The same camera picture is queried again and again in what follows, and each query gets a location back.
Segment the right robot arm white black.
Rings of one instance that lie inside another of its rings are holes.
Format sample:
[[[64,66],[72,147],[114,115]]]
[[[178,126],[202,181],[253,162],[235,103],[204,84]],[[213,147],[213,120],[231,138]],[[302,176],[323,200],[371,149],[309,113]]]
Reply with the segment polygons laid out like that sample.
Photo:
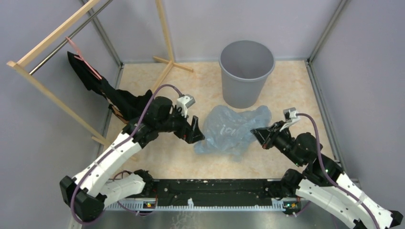
[[[263,149],[275,147],[302,172],[288,169],[281,179],[280,191],[287,197],[304,198],[329,212],[351,229],[391,229],[404,218],[369,198],[331,158],[318,154],[322,148],[316,137],[306,132],[292,137],[284,122],[252,129]]]

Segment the light blue plastic trash bag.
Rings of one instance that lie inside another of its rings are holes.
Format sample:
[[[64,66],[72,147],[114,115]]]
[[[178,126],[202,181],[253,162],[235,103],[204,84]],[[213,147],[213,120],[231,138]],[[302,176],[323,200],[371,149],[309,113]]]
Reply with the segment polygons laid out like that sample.
[[[194,145],[194,152],[198,155],[230,155],[234,161],[240,161],[250,144],[256,141],[251,130],[267,127],[271,118],[272,114],[265,105],[242,112],[224,105],[215,106],[203,123],[205,139]]]

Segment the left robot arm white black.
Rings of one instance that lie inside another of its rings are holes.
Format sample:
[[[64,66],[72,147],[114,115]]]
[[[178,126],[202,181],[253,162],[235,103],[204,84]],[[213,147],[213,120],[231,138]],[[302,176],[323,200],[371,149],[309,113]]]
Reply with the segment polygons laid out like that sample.
[[[137,194],[150,196],[153,184],[146,171],[130,173],[117,181],[111,181],[110,177],[161,132],[172,132],[188,144],[204,140],[198,117],[193,116],[192,122],[187,122],[188,109],[194,103],[195,99],[189,94],[179,97],[175,106],[166,97],[153,99],[152,107],[146,112],[149,121],[140,123],[138,117],[130,121],[107,150],[87,168],[74,177],[65,176],[60,181],[60,189],[75,220],[89,224],[115,202]]]

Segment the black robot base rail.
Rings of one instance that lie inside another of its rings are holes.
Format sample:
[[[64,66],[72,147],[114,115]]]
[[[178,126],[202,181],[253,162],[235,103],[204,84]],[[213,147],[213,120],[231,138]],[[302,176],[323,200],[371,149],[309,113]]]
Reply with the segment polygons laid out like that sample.
[[[303,209],[295,196],[277,179],[153,179],[145,170],[144,189],[130,198],[143,212],[161,211],[281,211],[297,214]]]

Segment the grey plastic trash bin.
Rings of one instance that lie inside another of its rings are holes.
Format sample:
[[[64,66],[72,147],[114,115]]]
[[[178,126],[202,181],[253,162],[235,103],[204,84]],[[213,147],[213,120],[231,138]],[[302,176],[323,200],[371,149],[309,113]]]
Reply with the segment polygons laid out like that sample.
[[[273,72],[276,60],[265,45],[250,40],[235,41],[219,55],[222,95],[225,102],[237,109],[253,106]]]

